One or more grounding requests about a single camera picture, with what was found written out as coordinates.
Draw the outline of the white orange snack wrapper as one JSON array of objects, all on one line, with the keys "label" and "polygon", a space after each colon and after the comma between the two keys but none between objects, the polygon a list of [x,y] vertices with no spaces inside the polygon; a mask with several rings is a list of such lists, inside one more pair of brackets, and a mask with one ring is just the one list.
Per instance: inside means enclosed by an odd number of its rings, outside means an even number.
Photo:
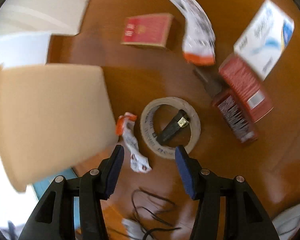
[{"label": "white orange snack wrapper", "polygon": [[185,18],[182,51],[185,60],[196,66],[215,64],[215,33],[212,24],[196,0],[169,0]]}]

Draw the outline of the beige plastic trash bin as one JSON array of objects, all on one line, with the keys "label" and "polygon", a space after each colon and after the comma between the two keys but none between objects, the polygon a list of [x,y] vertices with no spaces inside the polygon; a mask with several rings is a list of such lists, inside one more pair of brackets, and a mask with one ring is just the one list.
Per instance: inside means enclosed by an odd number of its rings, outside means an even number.
[{"label": "beige plastic trash bin", "polygon": [[18,192],[117,143],[101,67],[0,66],[0,157]]}]

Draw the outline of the white bedroom door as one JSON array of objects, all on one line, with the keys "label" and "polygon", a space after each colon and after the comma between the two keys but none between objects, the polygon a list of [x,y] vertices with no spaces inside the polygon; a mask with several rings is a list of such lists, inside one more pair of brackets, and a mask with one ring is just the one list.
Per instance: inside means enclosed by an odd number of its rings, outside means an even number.
[{"label": "white bedroom door", "polygon": [[0,36],[28,31],[77,35],[89,0],[6,0],[0,8]]}]

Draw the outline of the teal storage box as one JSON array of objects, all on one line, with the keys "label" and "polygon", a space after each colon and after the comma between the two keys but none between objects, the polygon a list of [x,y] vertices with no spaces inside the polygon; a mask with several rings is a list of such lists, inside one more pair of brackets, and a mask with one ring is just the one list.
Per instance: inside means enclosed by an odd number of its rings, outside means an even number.
[{"label": "teal storage box", "polygon": [[34,208],[36,221],[43,224],[60,223],[68,228],[70,215],[73,214],[73,228],[80,229],[79,198],[70,194],[68,181],[76,179],[72,168],[48,176],[32,184],[37,195],[38,205]]}]

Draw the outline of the right grey slipper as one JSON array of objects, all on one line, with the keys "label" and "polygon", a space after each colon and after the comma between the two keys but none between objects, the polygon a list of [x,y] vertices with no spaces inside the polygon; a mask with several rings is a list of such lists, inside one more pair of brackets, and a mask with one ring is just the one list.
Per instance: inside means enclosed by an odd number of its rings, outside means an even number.
[{"label": "right grey slipper", "polygon": [[300,235],[300,204],[281,212],[272,220],[281,240],[294,239]]}]

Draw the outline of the crumpled white orange wrapper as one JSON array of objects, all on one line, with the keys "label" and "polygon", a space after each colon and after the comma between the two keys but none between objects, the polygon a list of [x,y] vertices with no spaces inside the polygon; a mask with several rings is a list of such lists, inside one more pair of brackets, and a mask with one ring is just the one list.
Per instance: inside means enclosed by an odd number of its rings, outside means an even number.
[{"label": "crumpled white orange wrapper", "polygon": [[138,140],[134,135],[134,126],[137,116],[126,112],[119,116],[116,123],[116,134],[121,136],[128,150],[130,151],[130,168],[134,172],[148,173],[152,170],[148,158],[139,151]]}]

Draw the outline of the red long carton box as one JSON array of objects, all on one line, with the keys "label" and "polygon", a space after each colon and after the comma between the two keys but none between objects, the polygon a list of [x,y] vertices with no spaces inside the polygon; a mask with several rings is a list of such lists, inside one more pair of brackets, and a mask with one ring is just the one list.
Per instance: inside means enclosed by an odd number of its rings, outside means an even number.
[{"label": "red long carton box", "polygon": [[228,88],[214,105],[241,143],[256,140],[255,123],[273,109],[272,101],[261,80],[235,54],[229,55],[218,71]]}]

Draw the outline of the black binder clip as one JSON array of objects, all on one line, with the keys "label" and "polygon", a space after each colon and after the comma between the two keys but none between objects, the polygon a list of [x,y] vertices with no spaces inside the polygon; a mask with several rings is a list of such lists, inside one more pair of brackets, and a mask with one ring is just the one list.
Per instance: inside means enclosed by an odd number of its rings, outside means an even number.
[{"label": "black binder clip", "polygon": [[180,109],[163,131],[157,136],[157,142],[163,145],[189,124],[190,118],[188,114],[183,109]]}]

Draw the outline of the masking tape roll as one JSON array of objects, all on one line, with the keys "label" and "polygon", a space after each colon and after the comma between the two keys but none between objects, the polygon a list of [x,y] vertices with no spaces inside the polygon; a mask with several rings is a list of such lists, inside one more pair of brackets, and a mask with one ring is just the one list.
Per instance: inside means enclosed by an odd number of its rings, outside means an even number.
[{"label": "masking tape roll", "polygon": [[200,138],[200,119],[195,109],[188,102],[173,96],[155,99],[143,109],[140,117],[140,131],[144,142],[156,155],[164,159],[175,159],[175,148],[160,145],[157,142],[157,135],[154,131],[153,117],[161,105],[182,109],[190,117],[191,137],[189,143],[185,146],[187,153],[190,153]]}]

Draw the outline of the white blue flat carton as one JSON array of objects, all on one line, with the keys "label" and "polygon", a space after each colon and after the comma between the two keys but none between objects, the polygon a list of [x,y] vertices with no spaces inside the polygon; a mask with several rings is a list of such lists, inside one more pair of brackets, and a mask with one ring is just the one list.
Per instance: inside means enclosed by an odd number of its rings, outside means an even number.
[{"label": "white blue flat carton", "polygon": [[265,80],[288,46],[294,28],[292,18],[271,0],[265,0],[234,44],[234,52]]}]

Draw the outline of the red cigarette pack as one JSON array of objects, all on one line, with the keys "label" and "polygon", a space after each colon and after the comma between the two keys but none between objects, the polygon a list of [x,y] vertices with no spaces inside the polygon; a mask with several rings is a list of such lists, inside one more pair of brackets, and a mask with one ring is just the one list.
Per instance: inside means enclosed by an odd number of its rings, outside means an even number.
[{"label": "red cigarette pack", "polygon": [[121,44],[166,48],[174,17],[170,13],[127,17]]}]

